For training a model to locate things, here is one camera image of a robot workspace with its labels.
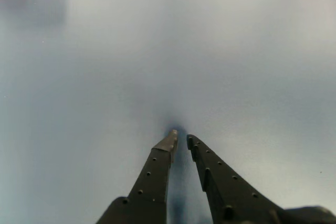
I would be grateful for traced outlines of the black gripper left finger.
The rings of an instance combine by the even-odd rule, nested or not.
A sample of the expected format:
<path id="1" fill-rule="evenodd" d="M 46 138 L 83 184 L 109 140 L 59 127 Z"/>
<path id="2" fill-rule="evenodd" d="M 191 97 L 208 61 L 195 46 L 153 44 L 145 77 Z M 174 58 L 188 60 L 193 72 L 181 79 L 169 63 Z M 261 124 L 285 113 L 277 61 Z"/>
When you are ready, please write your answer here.
<path id="1" fill-rule="evenodd" d="M 177 136 L 177 130 L 172 130 L 152 147 L 130 193 L 116 198 L 97 223 L 166 223 L 169 173 Z"/>

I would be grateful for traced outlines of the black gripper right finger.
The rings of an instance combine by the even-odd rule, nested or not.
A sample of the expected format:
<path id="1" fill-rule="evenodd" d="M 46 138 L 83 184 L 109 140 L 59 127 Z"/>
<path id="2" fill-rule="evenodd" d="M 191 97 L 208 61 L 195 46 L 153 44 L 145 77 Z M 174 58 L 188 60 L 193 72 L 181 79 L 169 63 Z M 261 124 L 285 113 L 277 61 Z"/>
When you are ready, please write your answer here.
<path id="1" fill-rule="evenodd" d="M 283 210 L 264 197 L 203 141 L 187 136 L 187 147 L 206 192 L 213 223 L 285 223 Z"/>

